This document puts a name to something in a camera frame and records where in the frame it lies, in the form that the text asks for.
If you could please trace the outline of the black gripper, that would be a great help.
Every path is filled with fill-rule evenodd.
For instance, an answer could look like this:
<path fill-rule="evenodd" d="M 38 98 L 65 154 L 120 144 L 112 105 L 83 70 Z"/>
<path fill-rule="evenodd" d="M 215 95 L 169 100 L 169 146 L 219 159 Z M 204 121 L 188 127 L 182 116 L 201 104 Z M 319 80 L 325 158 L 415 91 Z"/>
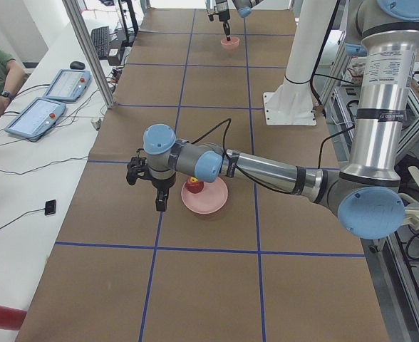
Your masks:
<path fill-rule="evenodd" d="M 174 170 L 164 172 L 151 170 L 150 175 L 152 178 L 151 183 L 157 190 L 157 196 L 155 198 L 156 210 L 165 212 L 167 210 L 170 188 L 173 187 L 176 181 L 176 172 Z"/>
<path fill-rule="evenodd" d="M 206 11 L 210 21 L 217 17 L 222 22 L 222 27 L 227 41 L 231 40 L 231 29 L 228 0 L 206 0 Z"/>

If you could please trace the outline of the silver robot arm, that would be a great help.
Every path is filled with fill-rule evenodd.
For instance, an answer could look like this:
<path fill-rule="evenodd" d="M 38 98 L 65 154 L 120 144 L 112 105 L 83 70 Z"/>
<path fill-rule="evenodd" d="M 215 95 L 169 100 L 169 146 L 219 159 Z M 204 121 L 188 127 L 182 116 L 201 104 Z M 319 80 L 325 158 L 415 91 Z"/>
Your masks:
<path fill-rule="evenodd" d="M 405 220 L 395 158 L 419 48 L 419 1 L 352 1 L 349 46 L 367 53 L 348 164 L 338 172 L 307 170 L 175 136 L 164 124 L 150 126 L 143 148 L 128 165 L 127 180 L 151 181 L 163 212 L 177 173 L 214 182 L 219 175 L 246 177 L 268 190 L 301 195 L 331 210 L 362 239 L 381 239 Z"/>
<path fill-rule="evenodd" d="M 235 9 L 240 17 L 245 18 L 251 14 L 252 9 L 261 3 L 257 0 L 233 0 Z M 226 41 L 231 41 L 231 29 L 229 25 L 230 11 L 228 0 L 206 0 L 206 12 L 208 19 L 213 22 L 217 17 L 219 22 L 222 23 Z"/>

